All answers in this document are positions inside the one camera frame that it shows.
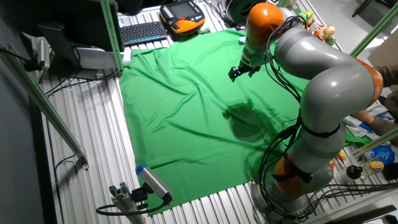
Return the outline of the person's bare hand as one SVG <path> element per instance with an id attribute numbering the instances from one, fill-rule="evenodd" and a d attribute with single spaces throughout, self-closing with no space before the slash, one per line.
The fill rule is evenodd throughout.
<path id="1" fill-rule="evenodd" d="M 352 116 L 368 126 L 372 125 L 375 121 L 375 117 L 370 115 L 367 110 L 362 110 L 358 113 L 352 114 Z"/>

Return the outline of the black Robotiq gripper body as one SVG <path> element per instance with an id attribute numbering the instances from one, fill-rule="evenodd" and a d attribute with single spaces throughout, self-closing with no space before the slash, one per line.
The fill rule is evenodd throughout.
<path id="1" fill-rule="evenodd" d="M 249 71 L 250 71 L 252 68 L 254 68 L 254 67 L 250 67 L 243 59 L 241 59 L 241 60 L 239 61 L 239 66 L 238 66 L 238 68 L 239 68 L 240 74 L 244 74 L 244 73 L 249 73 Z"/>

